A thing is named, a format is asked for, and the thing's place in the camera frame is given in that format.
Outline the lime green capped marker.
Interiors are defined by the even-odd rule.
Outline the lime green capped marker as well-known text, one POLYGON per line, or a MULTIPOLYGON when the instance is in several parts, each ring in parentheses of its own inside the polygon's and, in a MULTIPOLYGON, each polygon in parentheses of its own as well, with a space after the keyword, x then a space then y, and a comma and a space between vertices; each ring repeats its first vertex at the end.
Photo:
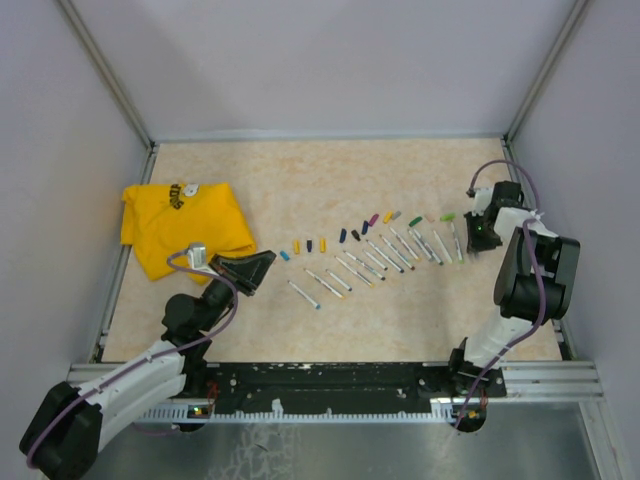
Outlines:
POLYGON ((461 248, 460 238, 459 238, 457 229, 455 227, 455 223, 454 223, 454 221, 450 221, 449 224, 450 224, 452 236, 453 236, 453 239, 454 239, 454 245, 455 245, 455 249, 456 249, 457 261, 458 261, 459 264, 464 264, 464 256, 463 256, 463 252, 462 252, 462 248, 461 248))

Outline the pink capped white marker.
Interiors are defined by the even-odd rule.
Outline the pink capped white marker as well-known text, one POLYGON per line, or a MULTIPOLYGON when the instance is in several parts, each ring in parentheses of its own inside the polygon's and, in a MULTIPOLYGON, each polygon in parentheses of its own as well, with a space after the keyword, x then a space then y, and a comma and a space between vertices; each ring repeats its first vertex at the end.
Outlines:
POLYGON ((438 231, 433 229, 433 235, 434 235, 434 237, 436 239, 437 244, 439 245, 439 248, 441 249, 441 251, 442 251, 442 253, 444 255, 444 258, 447 260, 447 262, 449 264, 453 264, 453 259, 452 259, 451 255, 450 255, 449 251, 447 250, 446 245, 443 242, 443 240, 442 240, 441 236, 439 235, 438 231))

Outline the dark green capped marker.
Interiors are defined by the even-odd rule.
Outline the dark green capped marker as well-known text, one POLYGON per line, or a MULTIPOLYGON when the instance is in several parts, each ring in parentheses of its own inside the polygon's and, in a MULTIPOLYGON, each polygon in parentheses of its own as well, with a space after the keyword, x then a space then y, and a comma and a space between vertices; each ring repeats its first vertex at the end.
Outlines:
POLYGON ((422 246, 422 249, 426 252, 429 258, 435 261, 438 265, 443 265, 443 261, 441 260, 441 258, 436 254, 436 252, 428 244, 428 242, 424 239, 424 237, 417 230, 413 230, 413 232, 415 233, 418 242, 422 246))

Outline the dark green marker cap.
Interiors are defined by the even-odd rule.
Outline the dark green marker cap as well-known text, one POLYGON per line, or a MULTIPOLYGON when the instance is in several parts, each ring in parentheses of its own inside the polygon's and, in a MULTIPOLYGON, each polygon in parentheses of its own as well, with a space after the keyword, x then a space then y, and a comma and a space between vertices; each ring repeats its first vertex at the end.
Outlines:
POLYGON ((423 220, 422 216, 415 217, 413 220, 409 222, 409 227, 414 227, 415 225, 420 223, 422 220, 423 220))

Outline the yellow capped slim marker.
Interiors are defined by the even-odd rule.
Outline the yellow capped slim marker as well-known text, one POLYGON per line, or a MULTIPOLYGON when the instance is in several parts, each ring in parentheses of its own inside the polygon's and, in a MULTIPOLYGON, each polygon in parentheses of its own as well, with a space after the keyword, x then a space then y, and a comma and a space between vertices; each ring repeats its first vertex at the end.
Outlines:
POLYGON ((409 255, 416 261, 421 260, 420 256, 412 249, 409 243, 400 235, 393 227, 389 226, 389 230, 395 236, 395 238, 402 244, 404 249, 409 253, 409 255))

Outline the yellow capped clear pen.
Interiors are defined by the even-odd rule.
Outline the yellow capped clear pen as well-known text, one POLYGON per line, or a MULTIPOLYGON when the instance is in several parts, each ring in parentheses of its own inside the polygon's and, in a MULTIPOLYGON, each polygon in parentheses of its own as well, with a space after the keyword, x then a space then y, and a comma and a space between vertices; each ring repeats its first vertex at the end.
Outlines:
POLYGON ((363 274, 361 274, 358 270, 356 270, 354 267, 352 267, 350 264, 348 264, 345 260, 341 259, 338 256, 334 256, 334 258, 336 259, 336 261, 338 263, 340 263, 346 270, 348 270, 352 275, 354 275, 356 278, 358 278, 360 281, 362 281, 364 284, 366 284, 368 287, 373 288, 374 287, 374 283, 371 282, 368 278, 366 278, 363 274))

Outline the blue eraser-cap white marker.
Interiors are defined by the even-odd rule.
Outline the blue eraser-cap white marker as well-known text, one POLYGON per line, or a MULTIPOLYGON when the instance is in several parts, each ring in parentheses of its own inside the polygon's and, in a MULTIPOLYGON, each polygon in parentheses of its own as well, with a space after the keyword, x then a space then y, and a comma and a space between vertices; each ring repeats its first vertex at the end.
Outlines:
POLYGON ((325 272, 331 278, 333 278, 339 285, 341 285, 344 289, 346 289, 349 292, 353 291, 352 287, 345 280, 343 280, 340 276, 338 276, 336 273, 334 273, 330 269, 325 269, 325 272))

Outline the magenta capped white marker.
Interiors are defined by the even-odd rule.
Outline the magenta capped white marker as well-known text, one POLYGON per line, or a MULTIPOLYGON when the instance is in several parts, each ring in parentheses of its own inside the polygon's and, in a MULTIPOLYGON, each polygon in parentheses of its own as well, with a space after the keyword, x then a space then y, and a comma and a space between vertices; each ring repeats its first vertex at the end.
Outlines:
POLYGON ((389 239, 387 239, 382 234, 379 234, 379 237, 409 270, 415 270, 415 266, 406 258, 405 255, 400 252, 400 250, 389 239))

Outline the navy capped white marker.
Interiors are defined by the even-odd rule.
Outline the navy capped white marker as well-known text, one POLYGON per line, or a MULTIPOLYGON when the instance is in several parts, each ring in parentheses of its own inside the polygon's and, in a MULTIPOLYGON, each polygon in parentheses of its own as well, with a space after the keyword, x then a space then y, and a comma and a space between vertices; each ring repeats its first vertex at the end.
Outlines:
POLYGON ((386 262, 388 262, 394 269, 396 269, 399 273, 404 273, 404 269, 391 257, 389 257, 383 250, 381 250, 378 246, 376 246, 371 240, 366 240, 366 243, 386 262))

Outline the dark blue capped marker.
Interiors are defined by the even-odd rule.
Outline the dark blue capped marker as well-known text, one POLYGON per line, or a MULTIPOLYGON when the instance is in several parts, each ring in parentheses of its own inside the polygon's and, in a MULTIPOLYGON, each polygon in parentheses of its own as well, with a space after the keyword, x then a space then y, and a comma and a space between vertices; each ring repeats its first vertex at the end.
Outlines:
POLYGON ((359 257, 355 256, 354 254, 343 250, 343 253, 349 257, 351 260, 353 260, 354 262, 356 262, 358 265, 360 265, 361 267, 363 267, 364 269, 366 269, 368 272, 372 273, 373 275, 375 275, 378 279, 385 281, 386 277, 380 273, 378 270, 376 270, 374 267, 370 266, 369 264, 367 264, 365 261, 361 260, 359 257))

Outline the black eraser-cap white marker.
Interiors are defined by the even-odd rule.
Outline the black eraser-cap white marker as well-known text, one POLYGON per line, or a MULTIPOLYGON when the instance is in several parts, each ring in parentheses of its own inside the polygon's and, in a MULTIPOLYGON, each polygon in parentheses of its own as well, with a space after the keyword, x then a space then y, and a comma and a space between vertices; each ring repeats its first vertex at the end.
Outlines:
POLYGON ((363 249, 363 253, 371 260, 373 261, 377 266, 379 266, 383 271, 387 271, 388 267, 382 262, 380 261, 373 253, 371 253, 370 251, 363 249))

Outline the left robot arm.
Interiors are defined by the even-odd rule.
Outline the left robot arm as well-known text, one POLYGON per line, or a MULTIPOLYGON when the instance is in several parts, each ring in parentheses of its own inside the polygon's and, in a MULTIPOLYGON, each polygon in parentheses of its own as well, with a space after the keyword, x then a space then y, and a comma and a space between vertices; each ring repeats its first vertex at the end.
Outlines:
POLYGON ((204 292, 171 297, 163 335, 134 359, 79 386, 62 381, 50 389, 19 443, 28 468, 50 479, 79 479, 143 413, 181 393, 201 394, 213 338, 234 319, 239 297, 255 294, 275 259, 271 250, 209 257, 201 243, 171 254, 171 269, 209 279, 204 292))

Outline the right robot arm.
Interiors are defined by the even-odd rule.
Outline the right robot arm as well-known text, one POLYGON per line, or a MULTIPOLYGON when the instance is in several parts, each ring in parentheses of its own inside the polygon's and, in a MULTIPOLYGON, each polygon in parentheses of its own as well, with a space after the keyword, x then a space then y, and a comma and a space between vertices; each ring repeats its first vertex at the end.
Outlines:
POLYGON ((493 291, 494 313, 474 335, 452 351, 446 380, 461 396, 482 383, 511 348, 549 320, 568 311, 581 252, 578 240, 549 230, 536 211, 524 206, 519 183, 501 181, 471 188, 465 214, 469 254, 506 247, 493 291))

